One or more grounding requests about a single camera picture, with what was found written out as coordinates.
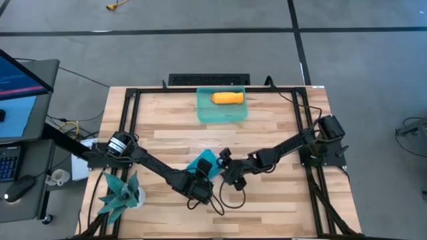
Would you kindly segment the teal microfiber towel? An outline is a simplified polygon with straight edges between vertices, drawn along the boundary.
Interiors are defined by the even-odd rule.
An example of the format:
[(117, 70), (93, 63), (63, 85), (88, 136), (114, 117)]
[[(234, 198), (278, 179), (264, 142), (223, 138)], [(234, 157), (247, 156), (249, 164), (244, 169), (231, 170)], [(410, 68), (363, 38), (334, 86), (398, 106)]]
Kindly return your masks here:
[(212, 168), (209, 170), (208, 177), (212, 180), (220, 173), (220, 166), (217, 163), (216, 155), (209, 149), (205, 149), (196, 159), (194, 159), (188, 166), (187, 170), (191, 173), (195, 172), (198, 162), (201, 159), (205, 159), (207, 162), (212, 164)]

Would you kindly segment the grey desk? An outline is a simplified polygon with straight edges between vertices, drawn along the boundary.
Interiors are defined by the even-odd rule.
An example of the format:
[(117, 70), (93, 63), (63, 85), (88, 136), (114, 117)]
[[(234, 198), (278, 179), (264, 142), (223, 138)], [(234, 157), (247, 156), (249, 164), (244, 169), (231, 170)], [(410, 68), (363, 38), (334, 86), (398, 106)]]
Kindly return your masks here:
[(55, 146), (52, 140), (42, 139), (41, 135), (50, 100), (50, 93), (36, 97), (21, 138), (0, 139), (0, 147), (5, 147), (9, 143), (21, 146), (21, 168), (18, 177), (21, 178), (25, 175), (35, 177), (34, 186), (22, 198), (13, 203), (4, 200), (4, 194), (12, 183), (0, 183), (0, 223), (28, 219), (43, 220), (47, 213), (49, 192), (44, 179), (45, 172), (52, 163)]

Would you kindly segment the white mug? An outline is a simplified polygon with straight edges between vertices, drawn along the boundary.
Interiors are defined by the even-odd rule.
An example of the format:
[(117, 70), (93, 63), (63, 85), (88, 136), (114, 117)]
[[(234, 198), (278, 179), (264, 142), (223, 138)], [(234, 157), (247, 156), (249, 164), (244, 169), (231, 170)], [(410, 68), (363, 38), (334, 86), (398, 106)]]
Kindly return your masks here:
[(46, 176), (45, 184), (49, 186), (62, 186), (64, 183), (68, 182), (70, 178), (70, 172), (63, 169), (56, 169), (52, 174)]

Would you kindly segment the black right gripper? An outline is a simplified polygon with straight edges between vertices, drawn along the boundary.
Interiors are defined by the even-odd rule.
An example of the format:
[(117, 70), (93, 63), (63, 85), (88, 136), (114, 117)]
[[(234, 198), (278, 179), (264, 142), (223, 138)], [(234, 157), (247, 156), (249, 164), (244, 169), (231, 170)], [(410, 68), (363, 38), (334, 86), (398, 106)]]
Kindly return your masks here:
[(225, 148), (220, 152), (220, 157), (216, 159), (218, 168), (224, 183), (233, 185), (237, 191), (242, 191), (247, 182), (244, 178), (244, 164), (242, 160), (232, 160), (231, 151)]

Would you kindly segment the teal artificial plant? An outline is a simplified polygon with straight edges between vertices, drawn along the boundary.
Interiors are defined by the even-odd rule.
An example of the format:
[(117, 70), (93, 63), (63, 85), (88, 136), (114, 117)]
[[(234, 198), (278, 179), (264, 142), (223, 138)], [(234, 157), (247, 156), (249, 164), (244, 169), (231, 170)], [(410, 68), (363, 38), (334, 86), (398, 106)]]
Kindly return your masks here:
[(145, 192), (142, 191), (139, 186), (137, 171), (129, 178), (127, 183), (106, 172), (103, 172), (103, 176), (112, 194), (99, 198), (99, 200), (105, 203), (105, 206), (101, 208), (97, 214), (109, 213), (107, 224), (110, 225), (114, 223), (126, 209), (141, 205), (143, 203), (141, 197), (145, 196)]

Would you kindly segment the white plant pot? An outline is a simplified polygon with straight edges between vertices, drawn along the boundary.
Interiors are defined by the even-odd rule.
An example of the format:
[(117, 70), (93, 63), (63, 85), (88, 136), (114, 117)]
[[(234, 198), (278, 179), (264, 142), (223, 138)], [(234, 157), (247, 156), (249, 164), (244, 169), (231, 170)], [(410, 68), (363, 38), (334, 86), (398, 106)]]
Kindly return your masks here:
[(133, 209), (140, 208), (145, 203), (145, 200), (146, 200), (145, 190), (142, 187), (138, 187), (135, 197), (137, 198), (137, 205), (133, 207)]

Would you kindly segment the orange microfiber towel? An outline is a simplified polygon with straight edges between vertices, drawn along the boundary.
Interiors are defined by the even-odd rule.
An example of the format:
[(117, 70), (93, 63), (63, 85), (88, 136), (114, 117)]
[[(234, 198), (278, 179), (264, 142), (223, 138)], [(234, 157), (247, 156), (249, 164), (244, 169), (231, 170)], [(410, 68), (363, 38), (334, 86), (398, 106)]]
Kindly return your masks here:
[(242, 104), (244, 93), (239, 92), (217, 92), (211, 95), (211, 101), (215, 104)]

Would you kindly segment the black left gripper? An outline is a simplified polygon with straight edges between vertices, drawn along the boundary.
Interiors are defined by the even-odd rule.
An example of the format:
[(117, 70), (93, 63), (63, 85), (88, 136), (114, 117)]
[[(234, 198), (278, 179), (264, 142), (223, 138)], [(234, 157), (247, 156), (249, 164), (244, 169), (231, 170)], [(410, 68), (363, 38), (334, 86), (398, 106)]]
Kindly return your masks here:
[(211, 201), (213, 195), (213, 185), (209, 180), (209, 171), (211, 168), (212, 164), (208, 160), (201, 158), (195, 166), (186, 169), (191, 177), (188, 189), (190, 198), (205, 205)]

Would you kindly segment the black keyboard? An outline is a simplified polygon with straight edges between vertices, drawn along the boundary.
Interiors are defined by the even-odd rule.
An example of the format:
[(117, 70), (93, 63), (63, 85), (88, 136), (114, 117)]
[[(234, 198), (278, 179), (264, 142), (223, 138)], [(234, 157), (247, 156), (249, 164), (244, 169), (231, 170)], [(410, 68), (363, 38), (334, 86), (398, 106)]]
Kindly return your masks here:
[(21, 166), (21, 147), (0, 147), (0, 182), (15, 181)]

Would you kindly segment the black perforated mat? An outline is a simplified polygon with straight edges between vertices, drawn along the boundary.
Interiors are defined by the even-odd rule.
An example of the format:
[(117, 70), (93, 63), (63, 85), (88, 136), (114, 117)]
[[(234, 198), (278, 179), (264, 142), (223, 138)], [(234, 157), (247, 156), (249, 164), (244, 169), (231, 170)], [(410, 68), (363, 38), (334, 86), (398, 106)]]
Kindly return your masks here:
[(247, 73), (171, 73), (169, 86), (202, 86), (202, 85), (250, 85)]

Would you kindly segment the black desktop monitor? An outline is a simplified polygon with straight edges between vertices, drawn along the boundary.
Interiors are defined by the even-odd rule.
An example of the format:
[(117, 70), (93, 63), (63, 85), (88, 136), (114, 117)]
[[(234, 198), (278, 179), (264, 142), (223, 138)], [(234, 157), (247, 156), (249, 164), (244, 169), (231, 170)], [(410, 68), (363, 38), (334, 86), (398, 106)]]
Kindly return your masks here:
[(36, 96), (53, 88), (0, 49), (0, 138), (22, 137)]

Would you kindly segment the black metal table frame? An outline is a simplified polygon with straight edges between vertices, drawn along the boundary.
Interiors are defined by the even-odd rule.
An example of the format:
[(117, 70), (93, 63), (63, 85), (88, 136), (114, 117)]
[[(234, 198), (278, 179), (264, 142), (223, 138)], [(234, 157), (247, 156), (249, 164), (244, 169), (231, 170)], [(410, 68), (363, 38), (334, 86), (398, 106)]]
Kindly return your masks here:
[[(197, 118), (193, 87), (113, 87), (109, 90), (99, 139), (115, 131), (139, 137), (139, 144), (174, 169), (183, 169), (202, 151), (229, 148), (234, 159), (280, 144), (319, 115), (330, 113), (323, 87), (248, 88), (248, 116), (241, 123), (205, 124)], [(101, 223), (88, 240), (175, 238), (317, 237), (338, 233), (331, 216), (311, 191), (312, 176), (348, 227), (361, 231), (350, 182), (337, 167), (310, 169), (298, 153), (281, 159), (272, 173), (246, 176), (237, 191), (213, 181), (216, 197), (224, 200), (224, 214), (216, 202), (197, 204), (176, 193), (159, 175), (141, 165), (119, 171), (129, 177), (137, 171), (146, 192), (145, 203), (126, 210), (115, 224)]]

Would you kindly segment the white box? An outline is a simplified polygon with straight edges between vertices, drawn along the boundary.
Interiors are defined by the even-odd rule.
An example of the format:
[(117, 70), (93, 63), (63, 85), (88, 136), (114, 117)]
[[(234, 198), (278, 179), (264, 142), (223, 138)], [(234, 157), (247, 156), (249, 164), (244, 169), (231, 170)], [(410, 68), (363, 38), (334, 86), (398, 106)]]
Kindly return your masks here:
[[(80, 143), (88, 148), (92, 148), (93, 143), (97, 143), (98, 138), (86, 139), (80, 141)], [(89, 168), (87, 167), (87, 161), (72, 155), (71, 156), (71, 178), (73, 181), (79, 181), (89, 177)]]

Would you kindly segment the teal translucent plastic basket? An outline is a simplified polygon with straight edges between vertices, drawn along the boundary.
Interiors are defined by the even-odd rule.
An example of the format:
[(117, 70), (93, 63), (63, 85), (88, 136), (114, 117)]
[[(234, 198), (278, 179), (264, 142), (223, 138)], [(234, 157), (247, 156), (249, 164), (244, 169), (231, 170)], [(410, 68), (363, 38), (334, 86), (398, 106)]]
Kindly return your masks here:
[[(211, 95), (217, 92), (242, 92), (244, 93), (244, 102), (242, 104), (215, 104), (211, 101)], [(196, 98), (197, 117), (202, 123), (240, 122), (248, 116), (244, 86), (200, 87), (197, 88)]]

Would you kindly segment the black desk support beam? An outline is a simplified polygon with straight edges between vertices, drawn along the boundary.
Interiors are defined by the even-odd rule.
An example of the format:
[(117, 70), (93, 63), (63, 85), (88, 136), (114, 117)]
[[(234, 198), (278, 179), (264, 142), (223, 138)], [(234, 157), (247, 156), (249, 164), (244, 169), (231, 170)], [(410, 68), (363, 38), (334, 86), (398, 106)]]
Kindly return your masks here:
[(90, 149), (80, 142), (73, 140), (66, 134), (60, 132), (60, 130), (52, 127), (51, 125), (45, 123), (43, 127), (43, 132), (41, 135), (42, 139), (51, 139), (54, 143), (73, 155), (86, 160), (84, 153), (90, 151)]

